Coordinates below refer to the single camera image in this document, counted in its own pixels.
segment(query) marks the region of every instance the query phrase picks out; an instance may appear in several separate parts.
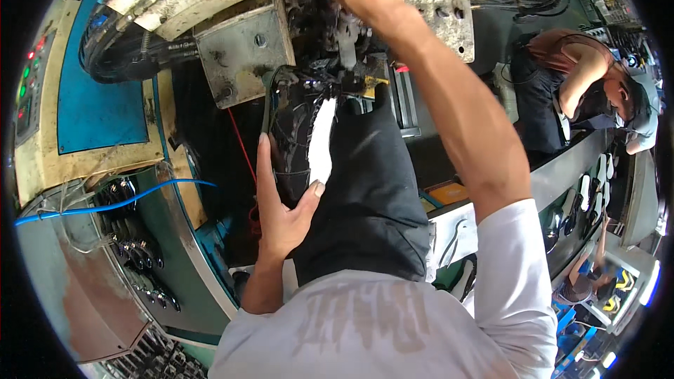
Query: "red wire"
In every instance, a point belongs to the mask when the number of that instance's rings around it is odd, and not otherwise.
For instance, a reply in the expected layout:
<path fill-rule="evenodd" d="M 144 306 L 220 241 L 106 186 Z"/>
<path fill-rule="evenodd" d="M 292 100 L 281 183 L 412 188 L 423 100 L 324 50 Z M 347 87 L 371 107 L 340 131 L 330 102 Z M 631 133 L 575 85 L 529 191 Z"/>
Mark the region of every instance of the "red wire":
<path fill-rule="evenodd" d="M 232 125 L 234 126 L 234 131 L 237 133 L 237 139 L 239 139 L 239 145 L 241 146 L 241 150 L 243 151 L 243 156 L 246 157 L 246 162 L 248 163 L 248 168 L 251 170 L 251 175 L 253 176 L 253 181 L 255 182 L 257 186 L 257 176 L 255 175 L 255 170 L 253 170 L 253 165 L 251 164 L 250 158 L 248 158 L 248 153 L 246 152 L 246 148 L 243 146 L 243 140 L 241 139 L 241 134 L 239 133 L 239 128 L 237 128 L 237 122 L 234 120 L 234 114 L 232 114 L 232 109 L 230 107 L 227 107 L 227 111 L 229 112 L 229 117 L 232 119 Z"/>
<path fill-rule="evenodd" d="M 251 175 L 253 176 L 253 181 L 255 182 L 257 186 L 257 176 L 255 175 L 255 170 L 253 170 L 253 165 L 251 164 L 250 158 L 248 158 L 248 153 L 246 152 L 246 147 L 243 146 L 243 139 L 241 139 L 241 134 L 239 133 L 239 128 L 237 128 L 237 122 L 234 120 L 234 114 L 232 113 L 232 109 L 230 107 L 227 108 L 227 112 L 229 112 L 229 117 L 232 119 L 232 126 L 234 126 L 234 132 L 237 134 L 237 139 L 239 139 L 239 145 L 241 146 L 241 150 L 243 151 L 243 156 L 246 157 L 246 162 L 248 163 L 248 168 L 251 170 Z M 260 235 L 262 234 L 262 230 L 260 229 L 259 226 L 259 220 L 254 220 L 253 216 L 257 210 L 257 203 L 251 210 L 248 212 L 248 222 L 250 223 L 250 228 L 251 228 L 251 233 L 254 235 Z"/>

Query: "fingernail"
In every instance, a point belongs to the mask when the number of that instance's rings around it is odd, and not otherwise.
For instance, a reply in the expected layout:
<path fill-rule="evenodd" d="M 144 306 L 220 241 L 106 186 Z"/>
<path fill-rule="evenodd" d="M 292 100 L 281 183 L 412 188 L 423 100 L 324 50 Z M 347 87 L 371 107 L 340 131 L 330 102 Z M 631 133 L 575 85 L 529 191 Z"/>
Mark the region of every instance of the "fingernail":
<path fill-rule="evenodd" d="M 323 195 L 323 192 L 325 191 L 325 185 L 321 183 L 320 181 L 316 180 L 316 189 L 313 190 L 313 193 L 316 194 L 317 197 L 321 197 Z"/>

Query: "shoe lasting machine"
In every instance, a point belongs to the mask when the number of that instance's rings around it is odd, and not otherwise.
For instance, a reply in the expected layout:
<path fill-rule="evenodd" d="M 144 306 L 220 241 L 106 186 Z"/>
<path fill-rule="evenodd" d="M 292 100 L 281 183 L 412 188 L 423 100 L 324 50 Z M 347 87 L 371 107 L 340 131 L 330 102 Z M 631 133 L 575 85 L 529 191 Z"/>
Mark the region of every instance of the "shoe lasting machine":
<path fill-rule="evenodd" d="M 471 0 L 406 1 L 473 61 Z M 21 217 L 83 210 L 17 227 L 39 302 L 77 362 L 132 353 L 150 326 L 214 347 L 239 307 L 231 218 L 209 215 L 205 189 L 183 182 L 138 198 L 214 166 L 181 135 L 190 94 L 174 86 L 190 64 L 211 114 L 259 102 L 265 73 L 292 65 L 364 111 L 374 85 L 390 83 L 401 134 L 418 134 L 404 63 L 331 0 L 53 0 L 18 85 L 12 183 Z"/>

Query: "worker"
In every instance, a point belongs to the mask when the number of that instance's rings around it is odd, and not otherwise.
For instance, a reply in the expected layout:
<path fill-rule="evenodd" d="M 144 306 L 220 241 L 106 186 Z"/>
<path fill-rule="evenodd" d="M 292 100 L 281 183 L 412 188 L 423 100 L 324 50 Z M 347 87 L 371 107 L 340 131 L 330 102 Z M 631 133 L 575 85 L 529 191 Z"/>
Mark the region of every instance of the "worker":
<path fill-rule="evenodd" d="M 292 210 L 276 188 L 270 138 L 260 136 L 257 262 L 209 378 L 549 378 L 557 318 L 527 156 L 508 116 L 415 7 L 335 1 L 415 75 L 468 190 L 478 225 L 475 317 L 424 282 L 428 221 L 400 128 L 380 102 L 337 118 L 330 177 L 311 183 Z M 283 304 L 293 249 L 300 287 Z"/>
<path fill-rule="evenodd" d="M 658 112 L 644 87 L 589 35 L 570 29 L 522 35 L 513 43 L 510 72 L 527 150 L 564 148 L 564 120 L 572 128 L 628 131 L 635 139 L 628 143 L 630 154 L 655 144 Z"/>
<path fill-rule="evenodd" d="M 573 306 L 583 301 L 599 301 L 610 297 L 615 289 L 615 269 L 605 259 L 606 231 L 610 218 L 604 209 L 604 221 L 597 241 L 594 261 L 589 263 L 590 252 L 584 252 L 571 268 L 568 277 L 553 292 L 553 300 Z"/>

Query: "blue cable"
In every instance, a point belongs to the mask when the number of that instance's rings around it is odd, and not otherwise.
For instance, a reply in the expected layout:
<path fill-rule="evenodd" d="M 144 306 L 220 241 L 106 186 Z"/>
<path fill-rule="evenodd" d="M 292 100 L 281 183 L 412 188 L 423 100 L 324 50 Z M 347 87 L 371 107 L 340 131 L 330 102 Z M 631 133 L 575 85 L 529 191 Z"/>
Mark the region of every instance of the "blue cable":
<path fill-rule="evenodd" d="M 128 198 L 128 199 L 123 200 L 121 202 L 118 202 L 116 204 L 94 206 L 93 208 L 68 209 L 66 211 L 63 211 L 63 213 L 56 213 L 55 212 L 55 213 L 46 213 L 46 214 L 41 214 L 41 215 L 29 215 L 27 217 L 20 217 L 20 218 L 17 218 L 14 221 L 14 227 L 18 227 L 21 224 L 30 223 L 30 222 L 33 222 L 33 221 L 38 221 L 38 220 L 41 220 L 41 219 L 55 218 L 55 217 L 61 217 L 61 216 L 65 216 L 65 215 L 99 213 L 101 211 L 108 211 L 108 210 L 111 210 L 111 209 L 121 208 L 122 206 L 129 205 L 130 203 L 135 202 L 135 201 L 139 200 L 140 198 L 147 196 L 148 194 L 151 194 L 155 190 L 160 189 L 167 184 L 173 184 L 173 183 L 199 183 L 199 184 L 206 184 L 208 186 L 214 186 L 216 188 L 218 187 L 217 184 L 211 183 L 210 181 L 195 180 L 195 179 L 172 179 L 172 180 L 164 181 L 163 183 L 159 183 L 157 186 L 154 186 L 150 189 L 147 189 L 144 192 L 141 192 L 141 193 L 135 195 L 134 197 Z"/>

